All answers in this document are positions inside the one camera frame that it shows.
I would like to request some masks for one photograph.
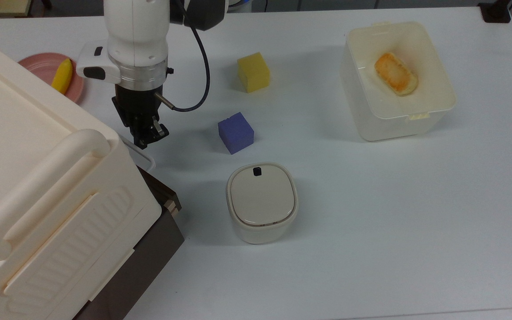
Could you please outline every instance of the purple cube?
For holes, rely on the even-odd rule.
[[[219,136],[230,154],[254,143],[254,130],[240,112],[219,122]]]

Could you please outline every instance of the bread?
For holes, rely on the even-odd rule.
[[[374,64],[378,76],[399,96],[410,94],[418,85],[414,75],[394,53],[383,54]]]

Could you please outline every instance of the yellow sponge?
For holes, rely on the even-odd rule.
[[[270,69],[260,52],[238,59],[238,77],[248,93],[268,87]]]

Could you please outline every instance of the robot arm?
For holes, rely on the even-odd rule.
[[[191,24],[207,30],[228,8],[228,0],[185,0],[181,6],[177,1],[104,0],[108,40],[87,43],[77,63],[81,77],[116,85],[112,101],[140,148],[169,134],[158,114],[163,83],[172,73],[167,67],[169,23],[187,24],[185,11]]]

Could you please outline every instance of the pink plate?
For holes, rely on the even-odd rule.
[[[69,57],[61,55],[60,53],[45,52],[28,56],[19,61],[19,64],[28,71],[31,71],[31,73],[39,77],[39,79],[45,81],[48,85],[51,85],[52,80],[55,78],[56,70],[65,59],[69,59]],[[72,59],[71,62],[73,69],[72,79],[65,96],[77,103],[82,95],[84,79],[76,74],[76,62]]]

